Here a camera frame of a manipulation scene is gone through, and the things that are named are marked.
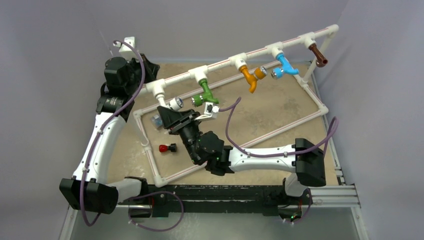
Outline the small clear blue box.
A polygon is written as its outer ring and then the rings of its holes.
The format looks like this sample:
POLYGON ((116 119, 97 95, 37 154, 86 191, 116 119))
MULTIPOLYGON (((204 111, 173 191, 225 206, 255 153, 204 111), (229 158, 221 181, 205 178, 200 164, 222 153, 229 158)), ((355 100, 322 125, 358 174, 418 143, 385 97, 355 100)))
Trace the small clear blue box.
POLYGON ((153 115, 150 118, 150 121, 156 129, 159 129, 163 126, 162 118, 158 114, 153 115))

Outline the white faucet chrome knob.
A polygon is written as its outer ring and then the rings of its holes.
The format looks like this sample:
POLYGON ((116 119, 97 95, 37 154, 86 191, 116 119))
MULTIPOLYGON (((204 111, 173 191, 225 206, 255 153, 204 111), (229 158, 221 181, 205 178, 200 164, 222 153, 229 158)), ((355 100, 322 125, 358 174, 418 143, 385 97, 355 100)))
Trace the white faucet chrome knob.
POLYGON ((169 101, 165 100, 165 95, 163 93, 159 93, 155 96, 156 100, 159 103, 159 106, 179 111, 184 107, 184 102, 180 97, 171 98, 169 101))

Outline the blue faucet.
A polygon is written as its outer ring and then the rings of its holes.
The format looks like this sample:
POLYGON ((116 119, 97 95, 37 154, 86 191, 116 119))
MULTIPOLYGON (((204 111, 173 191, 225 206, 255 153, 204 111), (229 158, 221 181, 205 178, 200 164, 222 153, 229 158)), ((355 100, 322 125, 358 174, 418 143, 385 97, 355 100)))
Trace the blue faucet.
POLYGON ((279 53, 275 59, 281 63, 281 67, 276 67, 272 70, 271 76, 273 79, 280 79, 284 76, 284 74, 294 76, 300 73, 297 68, 293 68, 283 52, 279 53))

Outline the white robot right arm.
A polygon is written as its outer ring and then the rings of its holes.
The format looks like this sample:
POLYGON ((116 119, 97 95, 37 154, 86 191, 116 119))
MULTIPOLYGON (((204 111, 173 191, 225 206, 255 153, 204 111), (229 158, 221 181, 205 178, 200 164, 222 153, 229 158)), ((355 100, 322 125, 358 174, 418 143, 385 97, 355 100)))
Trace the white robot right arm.
POLYGON ((300 198, 308 187, 327 184, 325 153, 305 138, 294 144, 270 148, 242 148, 234 142, 226 145, 213 131, 202 132, 199 125, 218 112, 208 107, 201 114, 193 109, 178 111, 157 107, 163 127, 171 135, 178 135, 194 165, 204 165, 216 176, 249 170, 278 170, 289 172, 280 196, 288 204, 300 198))

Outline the aluminium table frame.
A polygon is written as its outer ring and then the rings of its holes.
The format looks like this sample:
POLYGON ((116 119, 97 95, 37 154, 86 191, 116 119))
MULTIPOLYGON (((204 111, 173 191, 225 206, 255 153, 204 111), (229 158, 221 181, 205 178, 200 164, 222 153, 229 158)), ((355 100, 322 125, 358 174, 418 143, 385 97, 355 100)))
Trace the aluminium table frame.
POLYGON ((360 240, 369 236, 362 220, 357 189, 353 185, 310 187, 300 197, 283 192, 281 185, 167 185, 142 187, 143 195, 118 203, 132 217, 167 217, 170 213, 262 214, 289 225, 304 220, 314 208, 346 209, 360 240))

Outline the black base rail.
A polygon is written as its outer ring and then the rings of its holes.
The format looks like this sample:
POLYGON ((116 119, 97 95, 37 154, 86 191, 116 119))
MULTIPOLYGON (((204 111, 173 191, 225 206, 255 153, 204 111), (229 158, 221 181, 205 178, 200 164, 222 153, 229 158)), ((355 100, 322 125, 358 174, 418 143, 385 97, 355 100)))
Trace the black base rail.
MULTIPOLYGON (((184 213, 207 214, 261 214, 266 217, 278 216, 295 220, 302 217, 303 208, 310 208, 313 200, 309 189, 300 197, 288 196, 284 185, 175 185, 156 187, 148 184, 141 195, 158 191, 175 193, 182 201, 184 213)), ((148 210, 152 216, 154 208, 165 209, 165 217, 170 213, 180 213, 179 202, 169 194, 154 195, 152 198, 127 199, 119 207, 130 208, 131 216, 141 217, 139 210, 148 210)))

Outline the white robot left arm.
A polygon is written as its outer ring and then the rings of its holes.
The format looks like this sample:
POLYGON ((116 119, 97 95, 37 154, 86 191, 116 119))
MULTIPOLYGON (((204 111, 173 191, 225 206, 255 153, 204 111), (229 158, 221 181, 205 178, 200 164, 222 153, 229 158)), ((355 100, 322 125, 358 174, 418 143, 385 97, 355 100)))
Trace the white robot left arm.
POLYGON ((125 60, 112 57, 105 62, 105 82, 100 88, 95 124, 89 147, 71 178, 63 178, 59 190, 69 205, 80 210, 80 193, 83 193, 87 212, 111 214, 116 205, 131 199, 138 205, 149 199, 147 181, 141 177, 125 177, 121 181, 107 183, 112 153, 120 132, 126 125, 134 103, 131 102, 117 116, 114 112, 124 106, 138 89, 141 78, 149 83, 156 80, 160 69, 144 54, 142 68, 137 58, 125 60))

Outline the brown faucet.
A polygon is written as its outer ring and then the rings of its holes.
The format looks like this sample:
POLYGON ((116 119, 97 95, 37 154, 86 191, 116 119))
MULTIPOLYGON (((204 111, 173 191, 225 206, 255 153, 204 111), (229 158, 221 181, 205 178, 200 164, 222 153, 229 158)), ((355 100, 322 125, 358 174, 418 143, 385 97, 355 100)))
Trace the brown faucet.
POLYGON ((316 43, 312 43, 308 49, 315 55, 315 64, 317 67, 322 68, 328 64, 328 59, 323 55, 323 53, 318 49, 316 43))

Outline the white PVC pipe frame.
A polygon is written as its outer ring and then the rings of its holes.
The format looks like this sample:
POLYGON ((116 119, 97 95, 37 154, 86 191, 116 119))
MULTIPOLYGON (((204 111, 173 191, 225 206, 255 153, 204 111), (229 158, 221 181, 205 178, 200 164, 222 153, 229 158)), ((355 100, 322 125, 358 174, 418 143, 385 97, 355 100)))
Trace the white PVC pipe frame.
MULTIPOLYGON (((311 140, 324 135, 319 119, 328 113, 328 107, 313 89, 316 60, 303 65, 296 75, 285 74, 278 80, 266 77, 258 81, 254 93, 249 93, 241 73, 226 79, 214 80, 209 88, 220 105, 229 107, 237 98, 241 102, 231 115, 228 126, 232 138, 242 148, 266 147, 277 149, 289 143, 289 137, 305 134, 311 140)), ((147 120, 156 112, 156 105, 134 111, 140 130, 142 150, 135 159, 136 169, 143 171, 149 182, 166 184, 206 185, 278 185, 289 173, 281 170, 247 170, 226 176, 215 176, 204 166, 193 165, 186 151, 160 153, 161 142, 175 142, 164 130, 155 130, 147 120)))

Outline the green faucet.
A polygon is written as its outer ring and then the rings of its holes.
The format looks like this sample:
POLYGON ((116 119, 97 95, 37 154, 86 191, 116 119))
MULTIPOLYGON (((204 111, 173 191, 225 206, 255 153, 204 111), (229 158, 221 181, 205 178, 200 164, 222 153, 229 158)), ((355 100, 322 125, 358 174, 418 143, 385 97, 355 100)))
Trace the green faucet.
POLYGON ((199 107, 202 104, 209 102, 213 104, 219 104, 219 100, 214 97, 212 91, 209 88, 208 80, 206 78, 202 78, 198 84, 201 86, 203 93, 196 94, 191 97, 191 103, 194 107, 199 107))

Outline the orange faucet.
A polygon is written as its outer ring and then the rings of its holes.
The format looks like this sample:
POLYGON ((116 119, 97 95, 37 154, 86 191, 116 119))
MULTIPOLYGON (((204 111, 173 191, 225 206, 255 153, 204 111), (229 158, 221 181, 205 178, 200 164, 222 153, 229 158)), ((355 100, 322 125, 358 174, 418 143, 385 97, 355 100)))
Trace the orange faucet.
POLYGON ((257 88, 258 80, 262 80, 268 74, 264 66, 256 68, 253 73, 250 73, 246 65, 242 65, 238 68, 239 72, 244 76, 245 80, 249 84, 249 92, 254 93, 257 88))

